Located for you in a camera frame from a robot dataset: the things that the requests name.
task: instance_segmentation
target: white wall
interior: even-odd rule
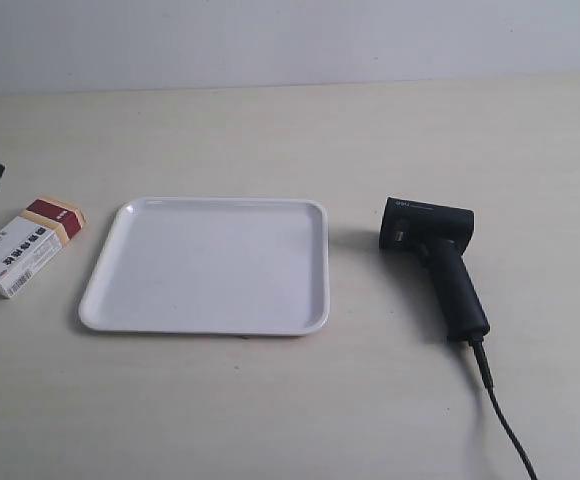
[[[0,0],[0,93],[580,71],[580,0]]]

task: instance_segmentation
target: white tray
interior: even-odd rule
[[[328,309],[317,203],[146,197],[119,210],[79,316],[95,330],[294,336]]]

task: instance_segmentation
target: white plastic tray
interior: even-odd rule
[[[138,198],[118,212],[79,307],[95,330],[307,335],[329,309],[315,202]]]

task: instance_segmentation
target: tray rim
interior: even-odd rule
[[[207,331],[190,331],[190,330],[158,330],[158,329],[120,329],[120,328],[102,328],[101,324],[93,322],[92,319],[87,318],[85,309],[90,296],[91,291],[96,284],[97,277],[99,276],[99,270],[107,257],[110,245],[115,237],[115,232],[119,227],[119,223],[122,221],[122,217],[127,212],[127,207],[139,202],[146,202],[150,200],[159,201],[190,201],[190,202],[217,202],[217,203],[231,203],[231,202],[248,202],[248,203],[284,203],[284,204],[301,204],[309,205],[314,207],[321,217],[321,251],[323,256],[323,261],[321,262],[321,269],[323,271],[323,311],[319,316],[318,320],[312,325],[301,330],[296,330],[294,332],[257,332],[257,331],[227,331],[221,329],[208,329]],[[90,278],[81,297],[78,307],[79,320],[83,325],[88,327],[90,330],[95,332],[108,332],[108,333],[136,333],[136,334],[164,334],[164,335],[225,335],[225,336],[236,336],[236,335],[249,335],[249,336],[261,336],[261,337],[302,337],[315,333],[323,328],[323,326],[328,321],[328,316],[330,314],[330,275],[329,275],[329,259],[328,259],[328,216],[326,209],[319,202],[310,199],[302,198],[284,198],[284,197],[159,197],[159,196],[143,196],[134,198],[121,207],[118,208],[112,225],[108,231],[108,235],[101,247],[101,251],[97,258],[97,262],[92,269]]]

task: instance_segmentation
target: table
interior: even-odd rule
[[[81,232],[0,299],[0,478],[525,478],[388,195],[471,208],[465,261],[503,409],[540,478],[580,477],[580,75],[0,96],[0,227],[39,195]],[[298,339],[101,335],[76,310],[116,209],[310,198],[331,313]]]

